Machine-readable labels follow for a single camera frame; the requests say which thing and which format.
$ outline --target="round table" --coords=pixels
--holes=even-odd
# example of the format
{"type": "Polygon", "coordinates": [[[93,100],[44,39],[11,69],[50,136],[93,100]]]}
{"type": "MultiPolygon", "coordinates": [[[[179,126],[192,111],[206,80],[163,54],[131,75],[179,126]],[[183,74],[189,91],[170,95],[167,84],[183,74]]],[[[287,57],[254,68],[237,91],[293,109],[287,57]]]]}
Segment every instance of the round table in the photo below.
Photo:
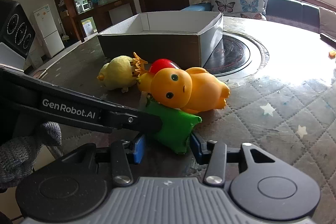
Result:
{"type": "MultiPolygon", "coordinates": [[[[315,213],[317,223],[336,218],[336,88],[332,49],[318,33],[262,20],[224,17],[224,30],[247,34],[269,52],[267,65],[256,74],[230,80],[231,96],[223,110],[199,115],[203,122],[195,130],[204,139],[239,147],[254,143],[281,160],[313,177],[322,190],[322,201],[315,213]]],[[[44,81],[115,103],[137,108],[140,92],[136,86],[127,93],[107,91],[96,79],[107,63],[97,37],[82,43],[52,65],[44,81]]],[[[136,132],[115,130],[111,134],[62,126],[67,153],[94,142],[108,146],[118,139],[129,139],[136,132]]],[[[199,166],[191,153],[175,155],[161,145],[149,146],[140,165],[132,166],[138,176],[199,176],[199,166]]],[[[227,176],[238,173],[228,166],[227,176]]]]}

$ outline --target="hand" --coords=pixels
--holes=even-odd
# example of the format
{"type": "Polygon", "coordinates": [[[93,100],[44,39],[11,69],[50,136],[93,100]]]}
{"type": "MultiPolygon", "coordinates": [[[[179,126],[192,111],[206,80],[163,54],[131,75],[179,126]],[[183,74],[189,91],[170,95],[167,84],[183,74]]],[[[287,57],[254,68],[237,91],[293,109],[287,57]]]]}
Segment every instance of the hand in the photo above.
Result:
{"type": "Polygon", "coordinates": [[[30,175],[42,145],[61,145],[61,129],[56,122],[40,124],[32,136],[17,137],[0,146],[0,191],[17,186],[30,175]]]}

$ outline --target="green toy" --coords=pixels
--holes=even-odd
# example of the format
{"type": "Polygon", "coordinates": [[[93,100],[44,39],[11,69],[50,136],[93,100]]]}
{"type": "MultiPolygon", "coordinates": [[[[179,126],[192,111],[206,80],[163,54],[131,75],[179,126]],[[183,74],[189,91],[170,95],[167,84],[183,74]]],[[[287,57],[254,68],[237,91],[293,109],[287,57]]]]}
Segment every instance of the green toy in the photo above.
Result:
{"type": "Polygon", "coordinates": [[[148,99],[145,112],[157,115],[162,120],[159,132],[149,135],[177,154],[184,154],[189,147],[189,136],[195,125],[202,118],[183,112],[182,110],[166,107],[154,99],[148,99]]]}

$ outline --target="tabletop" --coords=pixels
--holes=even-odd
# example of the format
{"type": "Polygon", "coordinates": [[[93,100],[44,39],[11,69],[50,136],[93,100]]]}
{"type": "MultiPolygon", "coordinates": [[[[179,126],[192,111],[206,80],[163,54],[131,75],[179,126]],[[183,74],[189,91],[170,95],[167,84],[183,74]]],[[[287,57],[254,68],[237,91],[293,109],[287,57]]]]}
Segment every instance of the tabletop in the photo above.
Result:
{"type": "MultiPolygon", "coordinates": [[[[275,22],[224,17],[224,30],[254,37],[268,50],[269,60],[256,74],[230,80],[226,108],[200,113],[203,122],[195,130],[231,147],[254,143],[313,177],[322,191],[314,220],[332,223],[336,219],[336,64],[328,58],[332,47],[318,33],[275,22]]],[[[96,79],[108,61],[94,37],[51,66],[43,80],[136,108],[140,98],[136,86],[127,93],[107,91],[96,79]]],[[[136,132],[104,134],[62,126],[62,134],[60,150],[67,153],[87,142],[108,146],[136,132]]],[[[175,155],[161,146],[149,147],[143,162],[132,167],[135,178],[201,177],[204,170],[190,152],[175,155]]],[[[236,166],[228,167],[228,178],[237,173],[236,166]]]]}

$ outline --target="white refrigerator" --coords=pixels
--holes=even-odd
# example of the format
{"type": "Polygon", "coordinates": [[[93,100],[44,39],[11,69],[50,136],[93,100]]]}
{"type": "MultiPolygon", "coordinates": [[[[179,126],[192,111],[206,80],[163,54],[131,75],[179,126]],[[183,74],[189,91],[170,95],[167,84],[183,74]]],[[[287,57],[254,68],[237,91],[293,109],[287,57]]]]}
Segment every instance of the white refrigerator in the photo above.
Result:
{"type": "Polygon", "coordinates": [[[39,28],[42,48],[47,57],[52,58],[64,49],[64,44],[58,34],[49,5],[34,11],[34,17],[39,28]]]}

